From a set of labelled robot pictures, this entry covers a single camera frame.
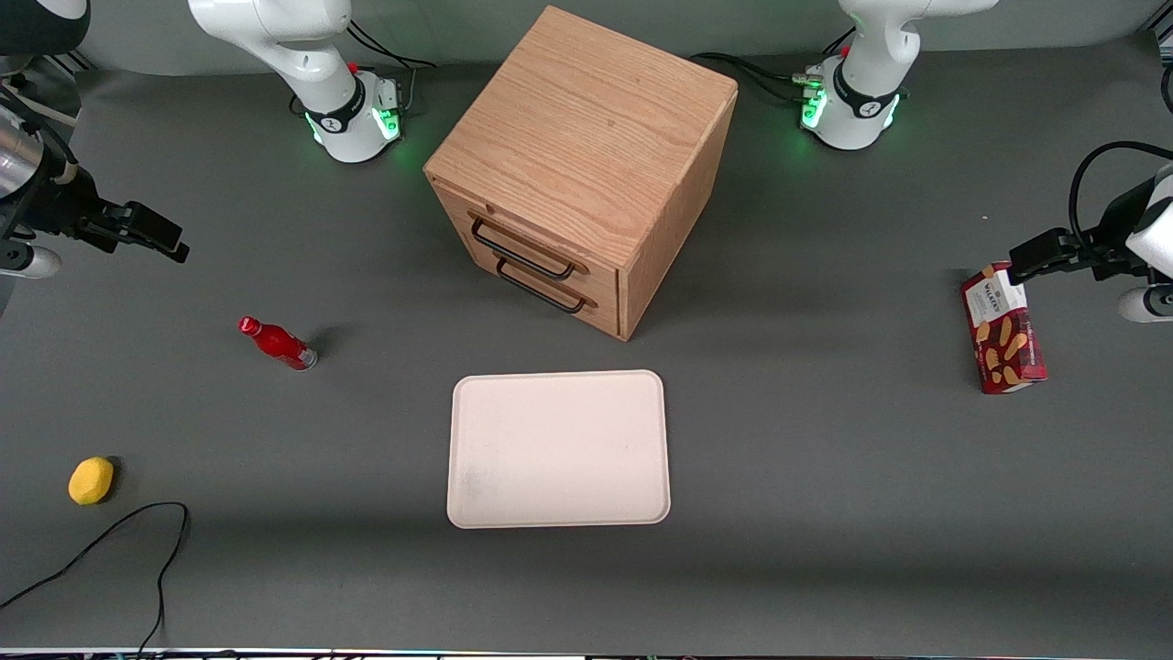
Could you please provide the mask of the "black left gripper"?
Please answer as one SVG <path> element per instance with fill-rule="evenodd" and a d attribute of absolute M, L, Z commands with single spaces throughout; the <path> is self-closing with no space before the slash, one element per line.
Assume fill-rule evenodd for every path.
<path fill-rule="evenodd" d="M 1089 247 L 1064 227 L 1052 227 L 1009 250 L 1009 281 L 1023 285 L 1040 275 L 1089 268 L 1096 281 L 1116 275 L 1147 277 L 1150 267 L 1125 245 L 1146 213 L 1155 181 L 1137 184 L 1103 209 L 1101 222 L 1085 231 Z"/>

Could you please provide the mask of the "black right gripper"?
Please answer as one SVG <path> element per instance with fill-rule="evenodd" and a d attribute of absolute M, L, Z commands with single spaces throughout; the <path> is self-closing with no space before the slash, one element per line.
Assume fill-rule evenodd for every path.
<path fill-rule="evenodd" d="M 79 168 L 65 184 L 50 176 L 35 183 L 16 202 L 16 225 L 23 230 L 69 237 L 106 254 L 113 254 L 122 243 L 151 249 L 179 264 L 190 254 L 181 241 L 181 227 L 142 203 L 111 205 L 110 216 L 102 215 L 104 200 L 84 169 Z"/>

